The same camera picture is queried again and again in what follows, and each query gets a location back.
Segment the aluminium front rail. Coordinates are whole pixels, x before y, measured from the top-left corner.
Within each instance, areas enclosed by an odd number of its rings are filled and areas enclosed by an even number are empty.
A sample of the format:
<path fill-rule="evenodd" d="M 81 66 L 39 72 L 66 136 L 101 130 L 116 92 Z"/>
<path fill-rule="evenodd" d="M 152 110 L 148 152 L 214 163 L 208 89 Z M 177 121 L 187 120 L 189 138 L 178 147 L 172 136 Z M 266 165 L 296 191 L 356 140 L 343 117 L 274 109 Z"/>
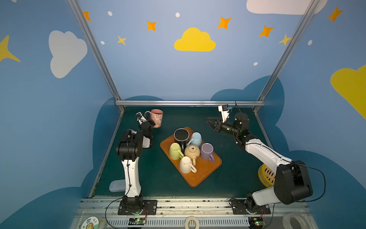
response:
<path fill-rule="evenodd" d="M 120 200 L 116 197 L 83 199 L 70 228 L 80 229 L 85 219 L 95 216 L 100 221 L 100 229 L 184 229 L 186 218 L 195 216 L 200 222 L 200 229 L 284 229 L 283 216 L 290 213 L 302 216 L 309 229 L 317 228 L 306 203 L 269 205 L 271 214 L 234 215 L 228 203 L 229 198 L 146 199 L 158 201 L 155 215 L 118 215 Z"/>

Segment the lavender mug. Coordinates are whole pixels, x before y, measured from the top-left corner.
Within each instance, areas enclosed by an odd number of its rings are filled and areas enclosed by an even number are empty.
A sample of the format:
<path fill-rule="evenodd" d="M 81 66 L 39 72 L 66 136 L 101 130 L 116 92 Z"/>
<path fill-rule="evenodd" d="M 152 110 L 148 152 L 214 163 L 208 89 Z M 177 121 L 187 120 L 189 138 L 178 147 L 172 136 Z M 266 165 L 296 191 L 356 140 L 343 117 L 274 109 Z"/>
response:
<path fill-rule="evenodd" d="M 215 162 L 213 152 L 214 152 L 213 146 L 210 143 L 204 143 L 201 146 L 200 157 L 203 160 L 208 160 L 210 162 Z"/>

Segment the aluminium frame right post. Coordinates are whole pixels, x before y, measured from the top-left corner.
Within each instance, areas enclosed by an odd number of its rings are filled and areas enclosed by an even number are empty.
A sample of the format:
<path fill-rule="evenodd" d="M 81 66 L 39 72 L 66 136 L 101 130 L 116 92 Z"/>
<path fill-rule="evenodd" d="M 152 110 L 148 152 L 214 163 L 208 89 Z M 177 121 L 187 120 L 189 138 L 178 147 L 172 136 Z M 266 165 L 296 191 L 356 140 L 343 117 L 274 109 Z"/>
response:
<path fill-rule="evenodd" d="M 253 107 L 254 113 L 257 113 L 261 106 L 264 106 L 265 99 L 269 94 L 270 90 L 272 89 L 274 83 L 276 82 L 277 78 L 279 77 L 281 71 L 283 70 L 285 64 L 287 63 L 289 57 L 291 56 L 292 52 L 294 51 L 296 45 L 298 44 L 299 40 L 301 39 L 303 33 L 307 29 L 308 25 L 310 24 L 313 16 L 315 15 L 316 8 L 320 4 L 320 0 L 312 0 L 310 1 L 307 9 L 305 10 L 299 24 L 297 25 L 294 33 L 292 34 L 292 39 L 289 41 L 289 44 L 286 46 L 283 54 L 281 55 L 274 71 L 270 75 L 267 83 L 265 84 L 262 92 L 260 93 L 257 99 L 257 105 Z"/>

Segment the black skull mug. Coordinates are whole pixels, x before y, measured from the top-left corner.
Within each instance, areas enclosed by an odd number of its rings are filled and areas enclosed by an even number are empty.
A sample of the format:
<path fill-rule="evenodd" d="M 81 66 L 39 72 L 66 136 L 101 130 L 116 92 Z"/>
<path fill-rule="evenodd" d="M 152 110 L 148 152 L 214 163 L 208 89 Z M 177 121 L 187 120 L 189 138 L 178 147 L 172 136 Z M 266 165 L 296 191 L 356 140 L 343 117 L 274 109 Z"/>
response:
<path fill-rule="evenodd" d="M 174 139 L 175 139 L 175 143 L 178 143 L 182 149 L 182 151 L 184 151 L 185 147 L 187 146 L 187 143 L 189 141 L 189 132 L 187 129 L 185 128 L 179 128 L 177 130 L 175 130 L 174 134 Z"/>

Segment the beige ceramic teapot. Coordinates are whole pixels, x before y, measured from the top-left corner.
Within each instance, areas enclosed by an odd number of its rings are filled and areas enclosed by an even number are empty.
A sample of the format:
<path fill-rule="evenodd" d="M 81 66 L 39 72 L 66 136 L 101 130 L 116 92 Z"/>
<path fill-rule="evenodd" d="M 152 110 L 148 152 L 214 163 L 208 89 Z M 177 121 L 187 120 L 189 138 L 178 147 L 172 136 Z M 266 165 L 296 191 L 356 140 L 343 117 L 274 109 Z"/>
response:
<path fill-rule="evenodd" d="M 200 156 L 200 148 L 196 145 L 190 144 L 187 145 L 184 152 L 185 156 L 188 156 L 194 166 L 196 166 L 196 160 Z"/>

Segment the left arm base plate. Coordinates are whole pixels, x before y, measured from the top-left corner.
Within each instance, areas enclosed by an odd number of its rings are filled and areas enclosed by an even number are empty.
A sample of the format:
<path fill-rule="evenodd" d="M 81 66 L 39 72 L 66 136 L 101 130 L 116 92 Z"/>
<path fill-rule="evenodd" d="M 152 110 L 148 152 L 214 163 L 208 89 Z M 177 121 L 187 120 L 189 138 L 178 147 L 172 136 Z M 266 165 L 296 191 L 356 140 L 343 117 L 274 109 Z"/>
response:
<path fill-rule="evenodd" d="M 123 199 L 120 203 L 118 215 L 155 215 L 157 211 L 156 199 Z"/>

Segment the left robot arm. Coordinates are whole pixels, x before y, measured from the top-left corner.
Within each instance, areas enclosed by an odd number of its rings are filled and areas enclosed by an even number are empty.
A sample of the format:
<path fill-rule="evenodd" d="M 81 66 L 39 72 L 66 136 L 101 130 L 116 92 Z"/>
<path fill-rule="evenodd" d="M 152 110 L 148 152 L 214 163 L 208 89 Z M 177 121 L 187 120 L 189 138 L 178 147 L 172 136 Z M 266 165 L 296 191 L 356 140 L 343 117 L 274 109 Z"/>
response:
<path fill-rule="evenodd" d="M 130 208 L 143 208 L 142 188 L 139 181 L 138 162 L 144 148 L 153 146 L 152 130 L 154 121 L 141 121 L 139 130 L 125 130 L 116 148 L 125 173 L 125 194 L 122 205 Z"/>

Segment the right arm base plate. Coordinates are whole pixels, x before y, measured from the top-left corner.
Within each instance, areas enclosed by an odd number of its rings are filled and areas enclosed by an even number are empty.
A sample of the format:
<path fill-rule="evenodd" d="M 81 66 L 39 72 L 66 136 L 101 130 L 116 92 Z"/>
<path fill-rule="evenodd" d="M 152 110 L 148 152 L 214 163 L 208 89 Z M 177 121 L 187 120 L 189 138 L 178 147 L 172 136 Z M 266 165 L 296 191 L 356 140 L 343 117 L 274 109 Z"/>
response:
<path fill-rule="evenodd" d="M 271 214 L 271 210 L 268 205 L 258 206 L 247 199 L 231 198 L 228 203 L 231 206 L 234 215 Z"/>

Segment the aluminium frame post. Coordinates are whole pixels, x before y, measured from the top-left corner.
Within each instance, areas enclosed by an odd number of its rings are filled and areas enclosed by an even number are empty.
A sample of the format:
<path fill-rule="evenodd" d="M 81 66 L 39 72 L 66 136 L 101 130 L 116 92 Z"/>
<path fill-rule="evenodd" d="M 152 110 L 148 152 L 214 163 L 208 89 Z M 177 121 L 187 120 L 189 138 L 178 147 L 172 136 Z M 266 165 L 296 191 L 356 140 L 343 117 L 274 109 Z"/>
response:
<path fill-rule="evenodd" d="M 96 59 L 96 62 L 107 82 L 107 85 L 114 97 L 114 100 L 115 100 L 115 105 L 119 107 L 120 111 L 122 113 L 124 113 L 125 111 L 125 107 L 123 105 L 117 105 L 116 102 L 121 100 L 121 97 L 119 95 L 119 92 L 117 90 L 117 87 L 113 81 L 113 78 L 110 74 L 110 71 L 108 70 L 108 67 L 102 57 L 102 54 L 98 48 L 98 45 L 97 45 L 97 42 L 95 41 L 94 39 L 94 36 L 90 30 L 90 27 L 88 25 L 88 22 L 85 18 L 85 15 L 82 11 L 82 8 L 80 6 L 80 3 L 79 1 L 76 1 L 76 0 L 68 0 L 68 3 L 70 5 L 70 8 L 71 10 L 73 11 L 73 14 L 75 16 L 75 18 L 77 19 L 78 21 L 78 24 L 87 40 L 87 43 L 89 44 L 89 47 Z"/>
<path fill-rule="evenodd" d="M 253 107 L 254 113 L 257 113 L 261 106 L 264 106 L 265 99 L 269 94 L 270 90 L 272 89 L 274 83 L 276 82 L 277 78 L 279 77 L 281 71 L 283 70 L 285 64 L 287 63 L 289 57 L 291 56 L 292 52 L 294 51 L 296 45 L 298 44 L 299 40 L 301 39 L 303 33 L 307 29 L 308 25 L 310 24 L 313 16 L 315 15 L 316 8 L 320 4 L 320 0 L 312 0 L 310 1 L 307 9 L 305 10 L 299 24 L 297 25 L 294 33 L 292 34 L 292 39 L 289 41 L 289 44 L 286 46 L 283 54 L 281 55 L 274 71 L 270 75 L 267 83 L 265 84 L 262 92 L 260 93 L 257 99 L 257 105 Z"/>

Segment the aluminium frame back bar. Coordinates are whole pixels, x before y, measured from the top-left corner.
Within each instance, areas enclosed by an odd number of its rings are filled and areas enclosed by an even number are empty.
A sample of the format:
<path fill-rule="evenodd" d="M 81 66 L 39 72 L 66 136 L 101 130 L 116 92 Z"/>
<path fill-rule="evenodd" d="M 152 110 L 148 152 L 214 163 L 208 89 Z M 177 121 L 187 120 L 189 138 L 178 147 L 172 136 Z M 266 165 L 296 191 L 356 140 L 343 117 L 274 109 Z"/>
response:
<path fill-rule="evenodd" d="M 165 100 L 116 100 L 118 106 L 221 106 L 238 105 L 239 107 L 264 106 L 264 101 L 165 101 Z"/>

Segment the pink ghost mug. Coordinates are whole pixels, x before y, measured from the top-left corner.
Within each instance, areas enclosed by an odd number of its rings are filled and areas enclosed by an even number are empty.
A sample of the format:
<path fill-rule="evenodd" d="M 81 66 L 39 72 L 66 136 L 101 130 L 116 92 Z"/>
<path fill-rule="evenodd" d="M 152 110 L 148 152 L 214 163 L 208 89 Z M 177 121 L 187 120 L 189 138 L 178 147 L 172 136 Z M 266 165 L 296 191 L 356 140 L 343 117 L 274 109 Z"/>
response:
<path fill-rule="evenodd" d="M 146 111 L 144 115 L 150 114 L 150 119 L 154 121 L 155 126 L 153 128 L 160 128 L 163 120 L 163 111 L 160 109 L 153 109 L 151 111 Z"/>

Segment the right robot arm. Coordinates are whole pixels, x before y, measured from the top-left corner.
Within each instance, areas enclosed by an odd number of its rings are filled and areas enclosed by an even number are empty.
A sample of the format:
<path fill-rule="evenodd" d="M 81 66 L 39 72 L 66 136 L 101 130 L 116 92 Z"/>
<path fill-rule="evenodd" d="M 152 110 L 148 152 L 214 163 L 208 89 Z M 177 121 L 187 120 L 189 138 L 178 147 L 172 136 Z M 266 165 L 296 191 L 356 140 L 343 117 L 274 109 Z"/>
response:
<path fill-rule="evenodd" d="M 249 132 L 250 120 L 245 113 L 237 113 L 231 124 L 222 118 L 207 118 L 206 122 L 219 133 L 224 131 L 233 136 L 235 143 L 247 153 L 262 161 L 274 173 L 272 187 L 247 195 L 246 208 L 255 208 L 267 204 L 283 203 L 289 205 L 310 197 L 313 189 L 307 166 L 302 161 L 293 161 L 268 147 Z"/>

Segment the cream white mug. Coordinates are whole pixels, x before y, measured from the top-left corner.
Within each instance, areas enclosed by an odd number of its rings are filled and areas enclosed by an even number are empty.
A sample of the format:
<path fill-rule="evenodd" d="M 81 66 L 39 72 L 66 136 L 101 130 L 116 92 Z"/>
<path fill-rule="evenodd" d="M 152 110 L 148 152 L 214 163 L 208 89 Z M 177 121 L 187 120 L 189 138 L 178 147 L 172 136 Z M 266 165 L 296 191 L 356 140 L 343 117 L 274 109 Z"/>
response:
<path fill-rule="evenodd" d="M 184 156 L 179 164 L 179 170 L 183 174 L 189 174 L 191 172 L 196 173 L 197 169 L 192 163 L 192 160 L 188 156 Z"/>

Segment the white tape roll front centre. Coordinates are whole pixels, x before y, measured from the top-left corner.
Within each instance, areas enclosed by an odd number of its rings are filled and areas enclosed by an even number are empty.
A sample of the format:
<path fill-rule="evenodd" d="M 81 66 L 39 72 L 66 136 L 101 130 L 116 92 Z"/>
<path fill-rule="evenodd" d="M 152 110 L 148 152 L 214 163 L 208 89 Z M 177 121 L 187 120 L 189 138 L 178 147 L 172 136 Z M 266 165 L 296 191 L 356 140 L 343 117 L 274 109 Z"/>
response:
<path fill-rule="evenodd" d="M 194 226 L 193 229 L 200 229 L 200 222 L 197 217 L 189 216 L 185 220 L 185 229 L 190 229 L 190 226 Z"/>

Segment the clear tape roll front right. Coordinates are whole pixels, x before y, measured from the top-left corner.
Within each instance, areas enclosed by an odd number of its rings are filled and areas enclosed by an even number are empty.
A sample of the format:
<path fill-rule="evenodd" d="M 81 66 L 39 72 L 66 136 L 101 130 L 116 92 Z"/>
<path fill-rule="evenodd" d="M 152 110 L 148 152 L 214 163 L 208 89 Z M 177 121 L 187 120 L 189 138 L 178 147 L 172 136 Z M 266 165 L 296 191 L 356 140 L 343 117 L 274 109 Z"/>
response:
<path fill-rule="evenodd" d="M 294 229 L 292 222 L 295 222 L 295 226 L 297 226 L 299 229 L 309 228 L 306 220 L 302 216 L 294 213 L 290 213 L 283 216 L 282 222 L 284 229 Z"/>

